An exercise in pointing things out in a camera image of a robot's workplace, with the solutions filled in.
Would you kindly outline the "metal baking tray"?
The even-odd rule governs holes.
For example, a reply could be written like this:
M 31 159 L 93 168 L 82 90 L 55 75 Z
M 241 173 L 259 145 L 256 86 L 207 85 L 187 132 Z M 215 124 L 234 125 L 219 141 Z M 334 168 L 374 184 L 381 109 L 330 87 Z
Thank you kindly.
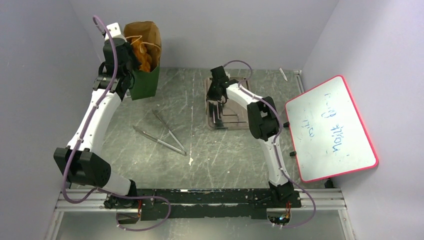
M 214 127 L 208 127 L 210 130 L 248 130 L 248 112 L 247 110 L 238 104 L 232 98 L 229 98 L 227 94 L 227 102 L 224 102 L 224 98 L 222 98 L 222 102 L 207 100 L 207 91 L 212 82 L 212 78 L 206 78 L 204 80 L 204 97 L 205 97 L 205 117 L 206 117 L 206 126 L 208 127 L 208 103 L 207 101 L 211 101 L 214 104 Z M 215 104 L 221 103 L 220 105 L 220 119 L 222 120 L 222 126 L 215 126 Z

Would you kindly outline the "green paper bag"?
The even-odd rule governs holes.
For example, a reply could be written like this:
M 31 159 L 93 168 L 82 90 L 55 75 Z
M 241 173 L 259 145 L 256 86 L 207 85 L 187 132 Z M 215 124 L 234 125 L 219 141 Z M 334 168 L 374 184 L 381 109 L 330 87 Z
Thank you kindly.
M 126 24 L 123 32 L 140 62 L 140 66 L 133 70 L 134 84 L 129 90 L 131 99 L 135 101 L 154 97 L 162 54 L 160 30 L 153 21 L 137 21 Z

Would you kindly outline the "metal tongs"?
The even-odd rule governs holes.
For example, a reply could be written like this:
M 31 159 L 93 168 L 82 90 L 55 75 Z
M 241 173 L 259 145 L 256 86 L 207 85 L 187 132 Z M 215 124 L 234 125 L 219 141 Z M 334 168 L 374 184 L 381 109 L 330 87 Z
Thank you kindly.
M 147 138 L 148 140 L 159 144 L 172 152 L 175 152 L 182 156 L 187 156 L 187 149 L 183 146 L 182 142 L 177 138 L 173 130 L 169 127 L 168 123 L 161 116 L 160 112 L 156 109 L 151 111 L 154 118 L 161 124 L 163 128 L 163 134 L 156 136 L 146 129 L 138 125 L 132 125 L 133 130 Z

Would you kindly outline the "orange fake braided bread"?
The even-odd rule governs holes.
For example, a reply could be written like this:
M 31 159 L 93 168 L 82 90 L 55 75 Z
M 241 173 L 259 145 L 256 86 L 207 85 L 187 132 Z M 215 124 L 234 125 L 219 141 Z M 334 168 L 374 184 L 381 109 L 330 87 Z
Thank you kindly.
M 139 71 L 150 72 L 152 57 L 148 53 L 146 44 L 142 41 L 141 35 L 136 35 L 131 38 L 131 46 L 137 60 L 140 62 Z

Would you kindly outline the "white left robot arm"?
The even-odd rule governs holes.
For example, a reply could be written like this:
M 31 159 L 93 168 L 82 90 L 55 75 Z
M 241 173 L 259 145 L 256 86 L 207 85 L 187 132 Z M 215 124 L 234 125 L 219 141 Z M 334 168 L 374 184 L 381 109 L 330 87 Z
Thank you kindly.
M 105 61 L 99 66 L 89 107 L 75 136 L 66 147 L 58 147 L 53 158 L 66 184 L 114 193 L 124 207 L 132 208 L 139 200 L 135 182 L 113 172 L 100 157 L 106 130 L 127 90 L 134 85 L 132 70 L 139 65 L 129 42 L 119 37 L 113 42 L 104 43 Z

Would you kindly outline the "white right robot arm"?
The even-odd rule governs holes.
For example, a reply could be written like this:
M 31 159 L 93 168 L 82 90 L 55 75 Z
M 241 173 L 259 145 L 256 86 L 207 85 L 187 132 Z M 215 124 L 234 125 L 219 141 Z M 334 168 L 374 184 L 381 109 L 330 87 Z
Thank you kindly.
M 272 97 L 262 97 L 242 86 L 242 82 L 231 79 L 223 66 L 210 70 L 211 84 L 206 93 L 209 101 L 231 100 L 247 111 L 251 135 L 258 140 L 268 167 L 270 202 L 282 207 L 294 193 L 293 181 L 284 164 L 280 147 L 281 119 Z

